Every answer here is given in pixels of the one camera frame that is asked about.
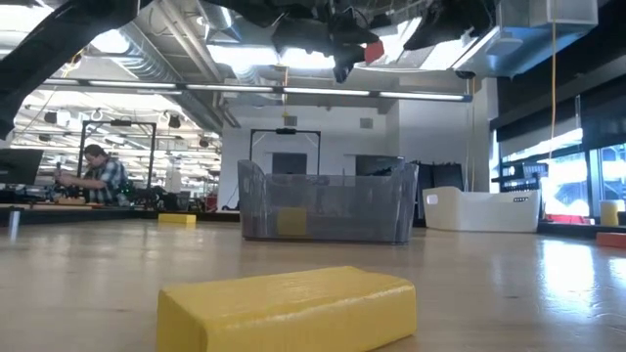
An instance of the computer monitor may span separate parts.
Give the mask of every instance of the computer monitor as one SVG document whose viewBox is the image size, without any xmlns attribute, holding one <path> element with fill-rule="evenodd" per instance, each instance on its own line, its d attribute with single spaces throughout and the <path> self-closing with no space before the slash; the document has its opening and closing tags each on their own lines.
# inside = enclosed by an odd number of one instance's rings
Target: computer monitor
<svg viewBox="0 0 626 352">
<path fill-rule="evenodd" d="M 0 150 L 0 183 L 34 185 L 43 151 Z"/>
</svg>

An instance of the yellow foam block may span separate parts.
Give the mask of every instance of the yellow foam block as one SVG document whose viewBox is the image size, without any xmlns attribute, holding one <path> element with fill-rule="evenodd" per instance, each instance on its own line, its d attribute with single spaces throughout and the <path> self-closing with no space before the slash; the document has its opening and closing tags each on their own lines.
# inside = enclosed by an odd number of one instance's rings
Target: yellow foam block
<svg viewBox="0 0 626 352">
<path fill-rule="evenodd" d="M 413 284 L 340 267 L 163 289 L 156 350 L 367 351 L 416 328 Z"/>
<path fill-rule="evenodd" d="M 159 222 L 169 222 L 178 224 L 195 224 L 196 215 L 189 214 L 159 214 Z"/>
<path fill-rule="evenodd" d="M 277 230 L 279 236 L 306 236 L 306 208 L 279 209 Z"/>
</svg>

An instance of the clear plastic bin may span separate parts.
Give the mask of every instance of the clear plastic bin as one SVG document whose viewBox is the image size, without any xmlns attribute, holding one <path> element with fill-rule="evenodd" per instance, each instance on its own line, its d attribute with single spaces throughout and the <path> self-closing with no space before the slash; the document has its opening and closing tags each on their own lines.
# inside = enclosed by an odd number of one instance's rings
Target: clear plastic bin
<svg viewBox="0 0 626 352">
<path fill-rule="evenodd" d="M 405 243 L 418 166 L 391 176 L 265 175 L 239 161 L 242 235 L 251 240 Z"/>
</svg>

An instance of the white plastic tub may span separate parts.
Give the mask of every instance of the white plastic tub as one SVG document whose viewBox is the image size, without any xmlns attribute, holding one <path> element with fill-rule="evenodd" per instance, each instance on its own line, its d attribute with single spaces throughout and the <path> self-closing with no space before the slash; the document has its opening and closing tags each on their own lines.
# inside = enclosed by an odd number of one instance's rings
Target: white plastic tub
<svg viewBox="0 0 626 352">
<path fill-rule="evenodd" d="M 534 233 L 539 193 L 464 193 L 454 187 L 424 190 L 426 225 L 445 231 Z"/>
</svg>

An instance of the metal frame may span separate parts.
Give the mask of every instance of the metal frame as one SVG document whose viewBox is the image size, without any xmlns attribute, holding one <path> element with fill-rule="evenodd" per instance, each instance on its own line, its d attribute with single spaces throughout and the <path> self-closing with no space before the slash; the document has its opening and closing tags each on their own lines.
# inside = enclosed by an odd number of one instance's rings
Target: metal frame
<svg viewBox="0 0 626 352">
<path fill-rule="evenodd" d="M 279 134 L 278 131 L 280 131 L 281 129 L 251 129 L 250 130 L 250 144 L 249 144 L 249 152 L 247 155 L 247 159 L 252 161 L 252 148 L 254 147 L 254 134 L 256 132 L 273 132 L 276 134 Z M 298 133 L 311 133 L 314 135 L 317 135 L 317 174 L 320 174 L 320 158 L 322 157 L 322 154 L 320 153 L 321 149 L 322 149 L 322 132 L 320 131 L 309 131 L 309 130 L 294 130 L 295 134 Z"/>
<path fill-rule="evenodd" d="M 155 122 L 131 122 L 131 121 L 93 121 L 87 120 L 82 121 L 82 131 L 80 132 L 80 150 L 78 151 L 78 166 L 76 171 L 76 176 L 82 176 L 82 158 L 85 153 L 85 141 L 87 140 L 87 126 L 90 124 L 97 124 L 99 126 L 102 125 L 111 125 L 111 126 L 132 126 L 132 125 L 143 125 L 143 126 L 151 126 L 153 128 L 153 134 L 151 137 L 150 143 L 150 164 L 148 166 L 148 189 L 151 187 L 153 182 L 153 165 L 155 163 L 155 148 L 157 147 L 157 124 Z"/>
</svg>

